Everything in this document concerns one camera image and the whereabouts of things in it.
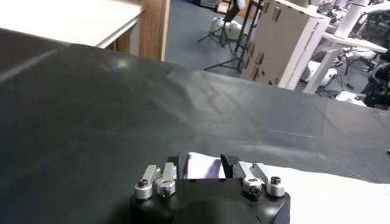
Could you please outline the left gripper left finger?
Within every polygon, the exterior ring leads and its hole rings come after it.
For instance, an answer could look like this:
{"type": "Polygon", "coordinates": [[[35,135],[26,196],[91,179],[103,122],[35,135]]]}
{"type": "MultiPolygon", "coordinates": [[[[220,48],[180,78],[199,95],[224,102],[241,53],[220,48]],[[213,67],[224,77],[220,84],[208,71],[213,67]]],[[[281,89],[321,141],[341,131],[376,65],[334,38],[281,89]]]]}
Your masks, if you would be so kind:
{"type": "Polygon", "coordinates": [[[148,165],[141,178],[133,187],[135,200],[166,200],[176,192],[176,182],[180,179],[181,154],[170,156],[163,167],[148,165]]]}

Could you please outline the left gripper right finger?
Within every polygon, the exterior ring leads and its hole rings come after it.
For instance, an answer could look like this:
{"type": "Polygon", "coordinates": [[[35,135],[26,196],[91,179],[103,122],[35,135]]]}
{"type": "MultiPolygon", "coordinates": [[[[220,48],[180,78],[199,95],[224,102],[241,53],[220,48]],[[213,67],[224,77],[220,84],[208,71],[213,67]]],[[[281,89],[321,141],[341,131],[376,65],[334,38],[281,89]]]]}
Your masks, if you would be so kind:
{"type": "Polygon", "coordinates": [[[259,197],[262,190],[270,197],[284,197],[285,187],[278,176],[269,174],[263,163],[248,164],[237,156],[221,154],[221,164],[226,178],[241,180],[242,190],[259,197]]]}

